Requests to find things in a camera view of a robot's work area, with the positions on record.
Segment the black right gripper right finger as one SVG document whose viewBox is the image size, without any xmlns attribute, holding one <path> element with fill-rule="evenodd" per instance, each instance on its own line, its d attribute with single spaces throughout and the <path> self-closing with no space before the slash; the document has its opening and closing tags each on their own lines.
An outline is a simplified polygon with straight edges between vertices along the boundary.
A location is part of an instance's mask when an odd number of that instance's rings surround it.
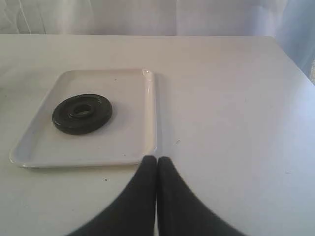
<svg viewBox="0 0 315 236">
<path fill-rule="evenodd" d="M 189 189 L 172 160 L 157 163 L 157 217 L 161 236 L 242 236 Z"/>
</svg>

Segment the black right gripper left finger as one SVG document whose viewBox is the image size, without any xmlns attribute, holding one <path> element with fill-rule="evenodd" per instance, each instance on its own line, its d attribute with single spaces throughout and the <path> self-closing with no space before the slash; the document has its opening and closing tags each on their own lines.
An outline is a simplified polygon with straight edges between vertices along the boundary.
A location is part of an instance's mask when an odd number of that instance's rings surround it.
<svg viewBox="0 0 315 236">
<path fill-rule="evenodd" d="M 156 210 L 157 160 L 143 157 L 131 181 L 100 214 L 70 236 L 152 236 Z"/>
</svg>

